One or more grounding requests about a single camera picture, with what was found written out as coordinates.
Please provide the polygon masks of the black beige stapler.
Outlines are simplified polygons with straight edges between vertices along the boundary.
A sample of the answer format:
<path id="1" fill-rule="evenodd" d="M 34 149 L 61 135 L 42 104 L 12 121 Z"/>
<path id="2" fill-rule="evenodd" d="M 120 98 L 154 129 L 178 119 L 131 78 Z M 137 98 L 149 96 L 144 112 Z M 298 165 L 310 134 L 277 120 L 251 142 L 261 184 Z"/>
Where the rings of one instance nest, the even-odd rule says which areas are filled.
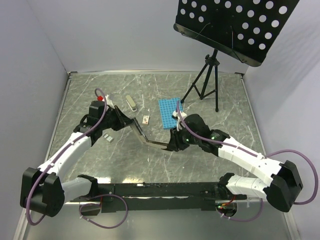
<path id="1" fill-rule="evenodd" d="M 135 136 L 139 139 L 139 141 L 147 145 L 149 147 L 158 148 L 162 150 L 166 150 L 168 147 L 167 143 L 158 142 L 154 140 L 150 140 L 147 138 L 147 136 L 144 134 L 140 124 L 138 123 L 137 119 L 134 117 L 131 119 L 132 123 L 130 124 L 130 128 L 132 129 Z"/>

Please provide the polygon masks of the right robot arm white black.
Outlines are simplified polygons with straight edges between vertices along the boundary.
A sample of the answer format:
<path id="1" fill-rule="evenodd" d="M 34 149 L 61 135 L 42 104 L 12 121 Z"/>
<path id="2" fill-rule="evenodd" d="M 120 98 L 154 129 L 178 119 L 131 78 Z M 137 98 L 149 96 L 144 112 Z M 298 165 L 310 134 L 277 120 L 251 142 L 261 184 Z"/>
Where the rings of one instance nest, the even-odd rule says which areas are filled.
<path id="1" fill-rule="evenodd" d="M 196 145 L 204 152 L 228 160 L 254 175 L 243 177 L 227 173 L 221 177 L 218 193 L 223 199 L 246 195 L 267 200 L 281 212 L 290 211 L 303 189 L 298 168 L 293 162 L 280 162 L 249 149 L 229 134 L 210 129 L 198 114 L 174 111 L 172 118 L 176 120 L 176 127 L 170 129 L 168 151 L 183 151 L 190 145 Z"/>

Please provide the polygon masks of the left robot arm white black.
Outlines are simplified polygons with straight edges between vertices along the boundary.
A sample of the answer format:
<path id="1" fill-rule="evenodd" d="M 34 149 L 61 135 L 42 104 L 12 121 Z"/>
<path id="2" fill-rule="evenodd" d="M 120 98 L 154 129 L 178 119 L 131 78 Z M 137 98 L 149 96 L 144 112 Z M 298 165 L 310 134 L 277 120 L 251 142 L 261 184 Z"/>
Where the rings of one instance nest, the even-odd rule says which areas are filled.
<path id="1" fill-rule="evenodd" d="M 119 131 L 133 123 L 115 105 L 95 100 L 89 111 L 74 128 L 67 142 L 38 168 L 27 168 L 22 175 L 20 206 L 54 217 L 64 203 L 84 197 L 95 200 L 99 195 L 98 180 L 81 174 L 74 180 L 62 183 L 71 168 L 102 136 L 103 131 Z"/>

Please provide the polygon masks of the small staple box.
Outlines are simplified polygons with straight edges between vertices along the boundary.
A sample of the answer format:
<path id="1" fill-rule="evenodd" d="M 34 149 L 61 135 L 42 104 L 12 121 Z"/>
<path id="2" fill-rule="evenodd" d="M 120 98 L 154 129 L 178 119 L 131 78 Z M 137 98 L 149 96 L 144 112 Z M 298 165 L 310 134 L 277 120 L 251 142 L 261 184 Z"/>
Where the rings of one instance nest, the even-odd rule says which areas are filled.
<path id="1" fill-rule="evenodd" d="M 143 125 L 148 125 L 149 124 L 149 119 L 150 119 L 149 115 L 144 115 L 143 118 L 142 118 L 142 124 Z"/>

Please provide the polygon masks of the grey staple strips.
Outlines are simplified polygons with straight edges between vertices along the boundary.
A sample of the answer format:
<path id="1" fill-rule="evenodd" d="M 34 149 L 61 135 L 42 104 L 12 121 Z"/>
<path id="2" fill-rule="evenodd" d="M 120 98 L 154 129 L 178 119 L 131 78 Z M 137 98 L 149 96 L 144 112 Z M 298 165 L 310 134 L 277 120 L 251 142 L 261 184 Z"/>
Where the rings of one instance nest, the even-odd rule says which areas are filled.
<path id="1" fill-rule="evenodd" d="M 107 140 L 108 142 L 110 142 L 110 143 L 114 140 L 114 138 L 113 138 L 112 136 L 110 136 L 109 134 L 107 134 L 107 133 L 105 133 L 105 134 L 103 135 L 103 138 L 104 138 L 105 140 Z"/>

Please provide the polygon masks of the blue studded building plate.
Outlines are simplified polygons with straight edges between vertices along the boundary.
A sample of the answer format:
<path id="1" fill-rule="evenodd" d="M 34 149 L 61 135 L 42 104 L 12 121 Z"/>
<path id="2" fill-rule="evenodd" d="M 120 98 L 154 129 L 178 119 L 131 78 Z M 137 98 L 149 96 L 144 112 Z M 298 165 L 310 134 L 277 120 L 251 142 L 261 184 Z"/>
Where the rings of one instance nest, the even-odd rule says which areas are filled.
<path id="1" fill-rule="evenodd" d="M 177 120 L 173 117 L 173 113 L 177 108 L 177 102 L 179 102 L 179 110 L 181 116 L 184 118 L 187 116 L 183 111 L 183 107 L 180 101 L 181 100 L 179 97 L 158 100 L 162 126 L 165 130 L 177 127 Z"/>

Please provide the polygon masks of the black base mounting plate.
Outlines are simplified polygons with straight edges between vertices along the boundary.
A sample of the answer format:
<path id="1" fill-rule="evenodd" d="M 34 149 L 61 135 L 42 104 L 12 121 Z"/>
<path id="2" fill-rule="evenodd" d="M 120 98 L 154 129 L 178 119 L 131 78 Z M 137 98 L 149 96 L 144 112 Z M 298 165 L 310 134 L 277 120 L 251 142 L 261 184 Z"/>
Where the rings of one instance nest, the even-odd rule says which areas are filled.
<path id="1" fill-rule="evenodd" d="M 123 198 L 130 211 L 189 210 L 215 211 L 216 203 L 246 200 L 243 194 L 234 195 L 218 182 L 178 183 L 100 183 L 96 198 L 80 196 L 73 202 L 101 203 L 102 213 L 115 213 L 125 209 Z"/>

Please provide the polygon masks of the black perforated music stand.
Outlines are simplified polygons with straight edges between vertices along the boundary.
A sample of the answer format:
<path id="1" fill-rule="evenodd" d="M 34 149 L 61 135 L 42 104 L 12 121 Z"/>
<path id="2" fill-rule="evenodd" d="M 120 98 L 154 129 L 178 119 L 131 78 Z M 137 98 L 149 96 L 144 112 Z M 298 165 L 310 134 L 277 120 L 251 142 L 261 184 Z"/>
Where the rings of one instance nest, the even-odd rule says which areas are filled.
<path id="1" fill-rule="evenodd" d="M 297 5 L 296 0 L 180 0 L 174 30 L 213 48 L 198 74 L 207 72 L 202 89 L 197 80 L 189 89 L 200 100 L 208 96 L 211 73 L 218 78 L 219 52 L 250 67 L 261 66 Z"/>

